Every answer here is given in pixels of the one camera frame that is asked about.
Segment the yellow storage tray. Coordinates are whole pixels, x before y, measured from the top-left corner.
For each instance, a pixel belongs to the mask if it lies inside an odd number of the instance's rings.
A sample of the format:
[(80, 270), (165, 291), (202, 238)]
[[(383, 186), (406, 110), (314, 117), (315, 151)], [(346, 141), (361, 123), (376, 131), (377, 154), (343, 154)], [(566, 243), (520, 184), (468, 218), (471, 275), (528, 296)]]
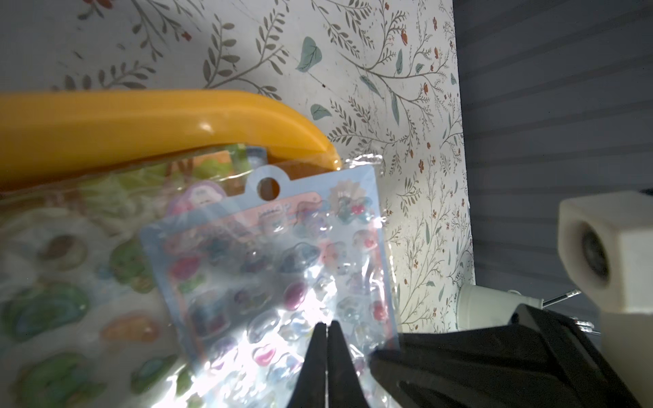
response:
[(214, 146), (337, 170), (338, 151), (294, 109), (254, 93), (132, 90), (5, 93), (1, 189), (22, 190)]

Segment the pens in cup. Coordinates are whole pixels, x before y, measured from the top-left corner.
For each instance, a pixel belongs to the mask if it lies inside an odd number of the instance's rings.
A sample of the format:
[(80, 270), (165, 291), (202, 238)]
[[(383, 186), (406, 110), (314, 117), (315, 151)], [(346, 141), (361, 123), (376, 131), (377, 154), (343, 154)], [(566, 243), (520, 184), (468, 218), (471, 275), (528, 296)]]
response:
[[(581, 295), (582, 292), (579, 289), (573, 289), (569, 292), (563, 293), (562, 295), (559, 295), (557, 297), (553, 297), (552, 299), (547, 299), (542, 302), (542, 307), (544, 309), (549, 308), (553, 305), (560, 304), (562, 302), (565, 302), (566, 300), (572, 299), (576, 296)], [(600, 335), (599, 331), (595, 330), (595, 325), (591, 321), (582, 321), (576, 317), (571, 318), (574, 323), (578, 326), (578, 328), (586, 333), (586, 334), (592, 334), (592, 335)]]

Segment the green dinosaur sticker sheet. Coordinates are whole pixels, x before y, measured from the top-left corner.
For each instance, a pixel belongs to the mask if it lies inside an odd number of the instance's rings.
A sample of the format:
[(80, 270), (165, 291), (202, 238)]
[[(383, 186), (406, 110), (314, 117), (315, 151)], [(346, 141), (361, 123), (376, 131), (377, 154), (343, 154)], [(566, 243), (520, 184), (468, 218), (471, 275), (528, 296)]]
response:
[(4, 193), (2, 406), (203, 406), (139, 232), (267, 163), (228, 144)]

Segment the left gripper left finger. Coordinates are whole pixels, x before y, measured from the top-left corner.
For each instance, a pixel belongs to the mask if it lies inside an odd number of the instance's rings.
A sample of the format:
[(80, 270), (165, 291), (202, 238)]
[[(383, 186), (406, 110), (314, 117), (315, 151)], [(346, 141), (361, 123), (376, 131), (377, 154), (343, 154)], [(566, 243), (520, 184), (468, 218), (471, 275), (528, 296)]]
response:
[(287, 408), (324, 408), (327, 391), (327, 329), (318, 323), (311, 336), (304, 364)]

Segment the white pen cup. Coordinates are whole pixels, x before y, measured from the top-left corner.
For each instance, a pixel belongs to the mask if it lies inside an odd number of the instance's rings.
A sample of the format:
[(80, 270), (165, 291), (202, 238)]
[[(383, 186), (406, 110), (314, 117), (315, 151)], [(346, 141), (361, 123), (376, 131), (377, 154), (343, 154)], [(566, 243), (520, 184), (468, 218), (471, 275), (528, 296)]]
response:
[(542, 309), (543, 300), (513, 290), (505, 292), (464, 284), (457, 298), (457, 329), (469, 331), (505, 326), (521, 304)]

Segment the pale blue jewel sticker sheet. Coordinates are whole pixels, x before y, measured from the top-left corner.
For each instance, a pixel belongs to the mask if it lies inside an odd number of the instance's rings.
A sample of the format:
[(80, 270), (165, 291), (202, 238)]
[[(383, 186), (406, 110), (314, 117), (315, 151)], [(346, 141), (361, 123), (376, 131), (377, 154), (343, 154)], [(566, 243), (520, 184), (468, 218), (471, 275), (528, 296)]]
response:
[(234, 197), (195, 184), (140, 231), (191, 365), (192, 406), (285, 406), (315, 326), (333, 322), (367, 405), (390, 406), (369, 368), (397, 336), (378, 165), (299, 179), (292, 164), (267, 165)]

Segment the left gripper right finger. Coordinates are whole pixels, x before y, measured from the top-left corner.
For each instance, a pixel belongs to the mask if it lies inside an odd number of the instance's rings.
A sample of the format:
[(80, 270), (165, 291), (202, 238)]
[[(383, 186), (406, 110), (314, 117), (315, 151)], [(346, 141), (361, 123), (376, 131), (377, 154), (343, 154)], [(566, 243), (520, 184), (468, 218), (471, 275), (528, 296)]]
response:
[(369, 408), (338, 321), (328, 328), (328, 406)]

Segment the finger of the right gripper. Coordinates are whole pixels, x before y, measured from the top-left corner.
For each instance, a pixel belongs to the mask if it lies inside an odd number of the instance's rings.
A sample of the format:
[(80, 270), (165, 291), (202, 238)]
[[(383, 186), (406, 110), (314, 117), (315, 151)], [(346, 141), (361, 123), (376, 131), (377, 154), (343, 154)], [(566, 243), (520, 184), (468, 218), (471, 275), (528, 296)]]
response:
[(637, 407), (576, 323), (522, 304), (505, 326), (408, 333), (370, 370), (403, 407)]

